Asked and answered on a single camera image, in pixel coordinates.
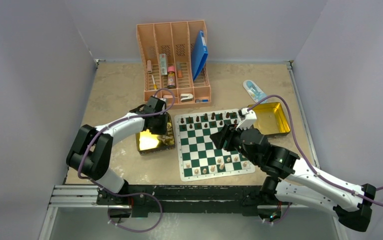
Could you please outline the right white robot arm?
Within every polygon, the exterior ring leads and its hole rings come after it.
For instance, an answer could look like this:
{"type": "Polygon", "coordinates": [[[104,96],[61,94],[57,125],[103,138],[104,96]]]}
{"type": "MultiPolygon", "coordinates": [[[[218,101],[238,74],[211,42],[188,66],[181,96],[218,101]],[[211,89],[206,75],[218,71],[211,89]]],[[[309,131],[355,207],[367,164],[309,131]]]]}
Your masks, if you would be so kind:
{"type": "Polygon", "coordinates": [[[210,139],[216,149],[237,151],[266,173],[259,192],[265,203],[277,200],[312,207],[331,214],[349,229],[367,231],[377,191],[373,185],[351,184],[321,171],[297,153],[271,144],[255,128],[225,125],[210,139]]]}

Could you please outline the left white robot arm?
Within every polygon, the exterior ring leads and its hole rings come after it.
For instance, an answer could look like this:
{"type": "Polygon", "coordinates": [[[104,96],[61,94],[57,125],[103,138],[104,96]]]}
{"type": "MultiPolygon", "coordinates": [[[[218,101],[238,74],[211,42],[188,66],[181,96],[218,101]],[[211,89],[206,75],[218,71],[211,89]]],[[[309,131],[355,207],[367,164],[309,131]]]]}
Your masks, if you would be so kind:
{"type": "Polygon", "coordinates": [[[96,127],[85,124],[75,136],[66,164],[75,169],[79,177],[88,178],[106,189],[115,204],[124,204],[129,197],[129,184],[110,168],[113,146],[145,130],[164,135],[167,121],[166,103],[157,101],[142,104],[108,124],[96,127]]]}

